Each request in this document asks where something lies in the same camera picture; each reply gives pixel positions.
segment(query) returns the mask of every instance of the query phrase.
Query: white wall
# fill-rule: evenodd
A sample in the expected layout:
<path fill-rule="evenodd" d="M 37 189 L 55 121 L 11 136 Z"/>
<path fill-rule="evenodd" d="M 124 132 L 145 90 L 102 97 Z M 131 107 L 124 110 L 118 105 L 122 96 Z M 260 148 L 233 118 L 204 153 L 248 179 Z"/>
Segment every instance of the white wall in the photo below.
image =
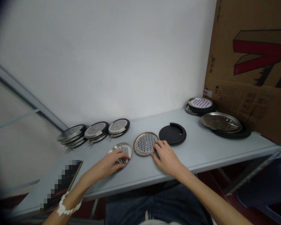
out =
<path fill-rule="evenodd" d="M 65 124 L 130 120 L 202 96 L 216 0 L 13 0 L 0 64 Z"/>
<path fill-rule="evenodd" d="M 0 124 L 31 111 L 0 85 Z M 38 180 L 63 154 L 56 141 L 60 134 L 38 115 L 31 115 L 0 129 L 0 191 Z M 27 193 L 32 187 L 0 195 Z"/>

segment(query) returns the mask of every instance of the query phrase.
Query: person's right hand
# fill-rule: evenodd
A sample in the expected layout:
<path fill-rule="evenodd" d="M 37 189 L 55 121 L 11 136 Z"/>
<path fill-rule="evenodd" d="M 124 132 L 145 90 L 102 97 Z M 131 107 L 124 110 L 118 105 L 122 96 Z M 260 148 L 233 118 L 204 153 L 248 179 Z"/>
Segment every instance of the person's right hand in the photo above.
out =
<path fill-rule="evenodd" d="M 157 141 L 154 145 L 154 149 L 157 151 L 160 159 L 154 153 L 151 154 L 151 156 L 157 167 L 163 172 L 176 179 L 183 171 L 187 170 L 189 172 L 188 168 L 180 162 L 173 149 L 166 141 Z"/>

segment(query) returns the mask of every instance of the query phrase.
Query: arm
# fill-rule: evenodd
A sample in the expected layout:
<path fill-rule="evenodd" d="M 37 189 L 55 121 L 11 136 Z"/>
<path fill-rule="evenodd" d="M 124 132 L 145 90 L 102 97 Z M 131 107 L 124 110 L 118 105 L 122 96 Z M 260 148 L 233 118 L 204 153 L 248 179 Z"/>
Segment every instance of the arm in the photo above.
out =
<path fill-rule="evenodd" d="M 75 207 L 81 201 L 85 192 L 92 184 L 123 168 L 125 166 L 123 163 L 114 165 L 114 163 L 120 158 L 129 159 L 128 155 L 123 153 L 121 150 L 112 151 L 92 168 L 86 171 L 65 198 L 63 205 L 66 209 L 68 210 Z M 59 217 L 57 213 L 58 208 L 59 207 L 51 213 L 43 224 L 67 224 L 69 222 L 71 215 L 67 216 L 63 214 Z"/>
<path fill-rule="evenodd" d="M 218 225 L 250 224 L 236 209 L 201 182 L 177 158 L 166 141 L 157 141 L 154 145 L 159 158 L 152 154 L 159 169 L 184 184 L 204 205 Z"/>

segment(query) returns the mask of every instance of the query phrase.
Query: stacked graters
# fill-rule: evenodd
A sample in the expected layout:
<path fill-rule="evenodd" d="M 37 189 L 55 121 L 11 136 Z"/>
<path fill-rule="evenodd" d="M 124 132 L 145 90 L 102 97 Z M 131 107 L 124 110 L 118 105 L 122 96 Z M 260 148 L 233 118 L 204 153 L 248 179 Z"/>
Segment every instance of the stacked graters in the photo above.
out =
<path fill-rule="evenodd" d="M 85 132 L 84 137 L 88 139 L 88 146 L 91 148 L 93 143 L 103 140 L 108 135 L 109 124 L 101 121 L 91 125 Z"/>
<path fill-rule="evenodd" d="M 228 139 L 244 139 L 250 136 L 251 129 L 231 115 L 212 112 L 203 115 L 200 121 L 216 135 Z"/>
<path fill-rule="evenodd" d="M 196 115 L 203 116 L 206 113 L 215 112 L 216 105 L 207 98 L 191 98 L 188 100 L 185 110 L 186 112 Z"/>
<path fill-rule="evenodd" d="M 127 119 L 118 119 L 114 121 L 108 128 L 108 140 L 111 141 L 111 138 L 119 137 L 125 134 L 129 128 L 129 125 L 130 122 Z"/>
<path fill-rule="evenodd" d="M 57 141 L 65 146 L 67 153 L 73 148 L 82 145 L 86 141 L 84 137 L 85 130 L 86 126 L 84 124 L 76 125 L 62 132 L 57 137 Z"/>

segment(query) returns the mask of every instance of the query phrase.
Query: stainless steel strainer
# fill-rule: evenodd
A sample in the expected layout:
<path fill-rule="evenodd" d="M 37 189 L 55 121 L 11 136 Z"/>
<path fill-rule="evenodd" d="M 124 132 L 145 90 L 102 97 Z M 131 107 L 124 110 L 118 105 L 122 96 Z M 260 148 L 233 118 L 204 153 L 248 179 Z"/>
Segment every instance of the stainless steel strainer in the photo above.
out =
<path fill-rule="evenodd" d="M 84 136 L 86 138 L 96 138 L 104 133 L 107 130 L 108 123 L 107 122 L 98 122 L 91 125 L 85 132 Z"/>
<path fill-rule="evenodd" d="M 122 133 L 128 124 L 128 120 L 126 119 L 119 119 L 114 121 L 108 128 L 108 132 L 110 134 L 119 134 Z"/>
<path fill-rule="evenodd" d="M 77 143 L 79 143 L 80 141 L 86 140 L 84 136 L 82 136 L 81 138 L 79 138 L 78 140 L 71 142 L 70 144 L 68 144 L 67 146 L 69 148 L 72 148 L 72 146 L 75 146 Z"/>
<path fill-rule="evenodd" d="M 65 130 L 64 132 L 62 132 L 58 137 L 57 137 L 57 141 L 58 142 L 65 142 L 68 141 L 76 136 L 78 136 L 79 134 L 81 134 L 82 132 L 84 132 L 85 130 L 85 125 L 80 124 L 74 127 L 71 127 L 67 130 Z"/>
<path fill-rule="evenodd" d="M 110 134 L 108 140 L 111 138 L 119 137 L 125 133 L 125 131 L 129 128 L 130 122 L 127 119 L 118 119 L 114 121 L 108 128 L 108 132 Z"/>
<path fill-rule="evenodd" d="M 76 147 L 82 145 L 85 141 L 86 141 L 86 139 L 84 138 L 82 141 L 78 142 L 78 143 L 75 144 L 75 145 L 72 145 L 72 146 L 66 146 L 66 145 L 65 145 L 65 147 L 66 147 L 65 154 L 69 153 L 72 149 L 74 149 L 74 148 L 76 148 Z"/>
<path fill-rule="evenodd" d="M 212 101 L 210 101 L 207 98 L 191 98 L 190 100 L 188 100 L 188 103 L 195 108 L 199 108 L 199 109 L 207 109 L 210 108 L 213 103 Z"/>
<path fill-rule="evenodd" d="M 198 115 L 197 113 L 195 113 L 194 111 L 191 110 L 190 105 L 187 103 L 185 106 L 185 110 L 186 112 L 193 114 L 193 115 Z"/>
<path fill-rule="evenodd" d="M 220 112 L 207 113 L 200 117 L 200 121 L 213 130 L 236 132 L 241 129 L 241 124 L 238 119 Z"/>
<path fill-rule="evenodd" d="M 99 137 L 99 138 L 97 138 L 95 140 L 88 139 L 89 147 L 91 147 L 93 143 L 96 143 L 96 142 L 99 142 L 99 141 L 103 140 L 107 135 L 108 135 L 108 133 L 103 134 L 101 137 Z"/>
<path fill-rule="evenodd" d="M 125 153 L 126 155 L 128 155 L 129 158 L 131 159 L 131 156 L 132 156 L 132 148 L 131 148 L 130 144 L 125 143 L 125 142 L 122 142 L 122 143 L 117 144 L 117 145 L 114 146 L 111 150 L 109 150 L 109 152 L 108 152 L 107 154 L 113 152 L 114 150 L 118 150 L 118 149 L 121 149 L 121 150 L 123 151 L 123 153 Z M 130 161 L 129 159 L 119 159 L 119 160 L 117 160 L 117 161 L 115 162 L 114 165 L 117 165 L 117 164 L 119 164 L 119 163 L 124 163 L 125 166 L 122 168 L 122 169 L 124 169 L 124 168 L 127 166 L 127 164 L 129 163 L 129 161 Z"/>
<path fill-rule="evenodd" d="M 68 141 L 65 141 L 65 142 L 61 142 L 61 144 L 63 145 L 67 145 L 67 144 L 70 144 L 78 139 L 80 139 L 82 136 L 84 136 L 83 134 L 79 134 L 78 136 L 74 137 L 74 138 L 71 138 L 70 140 Z"/>
<path fill-rule="evenodd" d="M 152 132 L 144 132 L 136 137 L 133 143 L 133 150 L 139 156 L 149 156 L 154 152 L 153 146 L 159 140 Z"/>

